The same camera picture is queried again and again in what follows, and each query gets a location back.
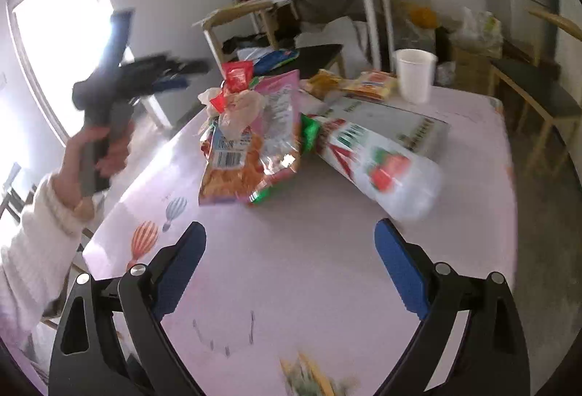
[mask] red candy bag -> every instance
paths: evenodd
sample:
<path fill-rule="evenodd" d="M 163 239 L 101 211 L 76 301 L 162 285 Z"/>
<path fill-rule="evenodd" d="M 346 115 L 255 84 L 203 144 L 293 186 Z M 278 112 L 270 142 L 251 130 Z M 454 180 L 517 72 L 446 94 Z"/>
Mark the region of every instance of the red candy bag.
<path fill-rule="evenodd" d="M 224 70 L 225 76 L 223 86 L 225 95 L 235 94 L 248 89 L 248 85 L 252 81 L 252 61 L 224 63 L 222 69 Z"/>

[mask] green snack package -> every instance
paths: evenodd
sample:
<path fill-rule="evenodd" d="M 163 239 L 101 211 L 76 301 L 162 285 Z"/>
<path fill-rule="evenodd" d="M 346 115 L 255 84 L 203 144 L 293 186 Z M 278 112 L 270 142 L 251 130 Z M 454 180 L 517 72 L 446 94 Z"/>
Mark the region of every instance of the green snack package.
<path fill-rule="evenodd" d="M 319 134 L 319 127 L 321 124 L 306 115 L 301 114 L 301 155 L 310 152 L 315 149 L 315 142 L 317 141 L 317 135 Z M 271 195 L 273 188 L 277 186 L 271 186 L 270 188 L 265 188 L 257 194 L 257 196 L 251 201 L 251 204 L 258 204 L 263 202 L 267 197 Z"/>

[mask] pink tablecloth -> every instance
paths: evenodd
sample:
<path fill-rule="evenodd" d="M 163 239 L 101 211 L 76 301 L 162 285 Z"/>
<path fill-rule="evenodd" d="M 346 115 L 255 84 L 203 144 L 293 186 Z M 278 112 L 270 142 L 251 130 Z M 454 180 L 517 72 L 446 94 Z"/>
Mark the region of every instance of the pink tablecloth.
<path fill-rule="evenodd" d="M 497 102 L 434 88 L 427 105 L 389 104 L 451 126 L 440 159 L 441 195 L 425 219 L 404 226 L 404 237 L 458 273 L 485 277 L 498 270 L 511 285 L 516 203 Z M 147 263 L 198 221 L 206 228 L 206 252 L 162 325 L 209 396 L 285 394 L 279 358 L 293 360 L 298 351 L 334 379 L 359 380 L 353 394 L 373 394 L 418 325 L 374 249 L 372 231 L 385 213 L 316 157 L 260 205 L 199 207 L 203 121 L 197 115 L 124 194 L 85 248 L 89 270 L 96 279 L 123 274 L 132 236 L 144 222 L 152 224 L 143 235 L 158 228 L 155 245 L 139 259 Z M 168 206 L 182 212 L 164 232 Z M 452 344 L 462 331 L 459 321 Z M 445 350 L 431 385 L 444 380 L 455 353 L 452 346 Z"/>

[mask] strawberry graphic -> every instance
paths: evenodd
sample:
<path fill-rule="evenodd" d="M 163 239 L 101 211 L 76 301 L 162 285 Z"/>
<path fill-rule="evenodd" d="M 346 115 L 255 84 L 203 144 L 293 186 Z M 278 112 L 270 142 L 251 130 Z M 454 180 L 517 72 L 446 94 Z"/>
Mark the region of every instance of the strawberry graphic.
<path fill-rule="evenodd" d="M 378 191 L 390 191 L 394 180 L 400 178 L 409 165 L 409 158 L 398 154 L 387 154 L 382 163 L 369 170 L 370 181 Z"/>

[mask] person's hand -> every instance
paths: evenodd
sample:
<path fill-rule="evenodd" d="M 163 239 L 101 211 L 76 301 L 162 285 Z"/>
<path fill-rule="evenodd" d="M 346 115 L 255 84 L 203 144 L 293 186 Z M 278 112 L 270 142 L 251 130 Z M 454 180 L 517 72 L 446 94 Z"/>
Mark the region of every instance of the person's hand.
<path fill-rule="evenodd" d="M 111 178 L 125 168 L 132 133 L 133 123 L 130 123 L 124 135 L 110 144 L 107 156 L 97 162 L 95 169 L 101 176 Z M 101 140 L 108 134 L 109 127 L 89 127 L 81 130 L 67 142 L 63 164 L 52 178 L 52 188 L 65 207 L 74 210 L 83 198 L 79 179 L 83 146 Z"/>

